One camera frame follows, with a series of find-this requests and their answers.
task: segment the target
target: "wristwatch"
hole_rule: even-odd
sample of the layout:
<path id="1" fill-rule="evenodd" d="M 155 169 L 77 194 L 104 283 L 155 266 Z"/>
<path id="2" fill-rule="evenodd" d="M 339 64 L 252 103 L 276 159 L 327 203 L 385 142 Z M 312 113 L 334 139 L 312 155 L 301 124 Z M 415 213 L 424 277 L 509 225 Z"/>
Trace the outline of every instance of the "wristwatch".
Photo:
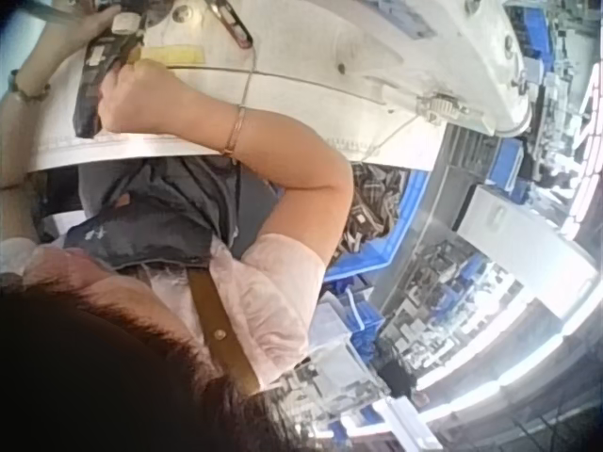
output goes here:
<path id="1" fill-rule="evenodd" d="M 30 96 L 29 94 L 24 92 L 22 89 L 20 89 L 19 85 L 17 85 L 17 73 L 18 72 L 19 72 L 18 69 L 15 69 L 14 71 L 10 71 L 10 75 L 8 76 L 8 90 L 10 92 L 14 92 L 15 95 L 17 96 L 17 98 L 21 102 L 23 102 L 25 104 L 30 104 L 32 102 L 41 102 L 48 97 L 48 93 L 50 92 L 50 84 L 48 84 L 48 83 L 44 87 L 44 90 L 37 96 Z"/>

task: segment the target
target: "white fabric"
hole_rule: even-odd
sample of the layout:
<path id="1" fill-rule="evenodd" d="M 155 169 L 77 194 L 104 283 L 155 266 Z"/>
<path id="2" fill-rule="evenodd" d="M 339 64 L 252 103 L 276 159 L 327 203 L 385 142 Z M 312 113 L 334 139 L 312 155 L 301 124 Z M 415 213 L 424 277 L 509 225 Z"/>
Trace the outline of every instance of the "white fabric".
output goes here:
<path id="1" fill-rule="evenodd" d="M 0 243 L 0 273 L 22 274 L 36 248 L 30 240 Z M 214 238 L 209 270 L 233 330 L 260 385 L 268 386 L 307 354 L 308 330 L 325 265 L 284 235 L 262 235 L 239 262 Z M 148 270 L 153 290 L 203 342 L 186 275 Z"/>

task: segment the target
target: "dark hair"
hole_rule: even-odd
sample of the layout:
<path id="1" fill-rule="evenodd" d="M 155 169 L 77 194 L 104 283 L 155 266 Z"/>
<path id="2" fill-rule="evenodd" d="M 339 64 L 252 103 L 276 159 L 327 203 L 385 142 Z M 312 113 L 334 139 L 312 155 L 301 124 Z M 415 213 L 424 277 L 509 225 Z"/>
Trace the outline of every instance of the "dark hair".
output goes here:
<path id="1" fill-rule="evenodd" d="M 0 289 L 4 440 L 26 450 L 309 450 L 187 346 L 49 287 Z"/>

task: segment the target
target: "power drill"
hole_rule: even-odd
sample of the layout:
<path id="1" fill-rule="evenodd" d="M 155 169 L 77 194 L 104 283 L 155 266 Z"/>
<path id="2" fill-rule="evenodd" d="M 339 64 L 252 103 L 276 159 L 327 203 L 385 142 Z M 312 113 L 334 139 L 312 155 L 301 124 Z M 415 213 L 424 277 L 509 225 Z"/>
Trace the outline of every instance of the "power drill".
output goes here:
<path id="1" fill-rule="evenodd" d="M 75 135 L 92 138 L 102 128 L 98 117 L 100 87 L 114 64 L 123 65 L 130 52 L 142 44 L 146 27 L 148 0 L 92 0 L 97 11 L 121 5 L 113 25 L 92 40 L 86 49 L 84 69 L 77 92 L 73 128 Z"/>

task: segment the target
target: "woman's arm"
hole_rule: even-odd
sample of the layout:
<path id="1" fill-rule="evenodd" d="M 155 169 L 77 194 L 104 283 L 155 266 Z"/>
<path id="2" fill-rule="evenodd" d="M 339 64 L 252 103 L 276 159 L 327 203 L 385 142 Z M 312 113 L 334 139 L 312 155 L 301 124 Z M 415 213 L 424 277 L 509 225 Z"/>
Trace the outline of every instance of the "woman's arm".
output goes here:
<path id="1" fill-rule="evenodd" d="M 58 0 L 54 5 L 65 7 L 66 3 Z M 119 10 L 109 8 L 69 25 L 48 24 L 17 73 L 19 89 L 28 96 L 41 94 L 63 60 L 103 31 Z M 23 185 L 40 109 L 40 102 L 26 103 L 11 92 L 0 104 L 0 241 L 11 237 L 37 240 Z"/>
<path id="2" fill-rule="evenodd" d="M 221 151 L 238 109 L 192 89 L 163 66 L 140 61 L 107 76 L 99 113 L 112 132 L 171 134 Z M 289 117 L 248 110 L 233 157 L 285 195 L 260 234 L 283 234 L 329 263 L 350 210 L 350 164 L 312 129 Z"/>

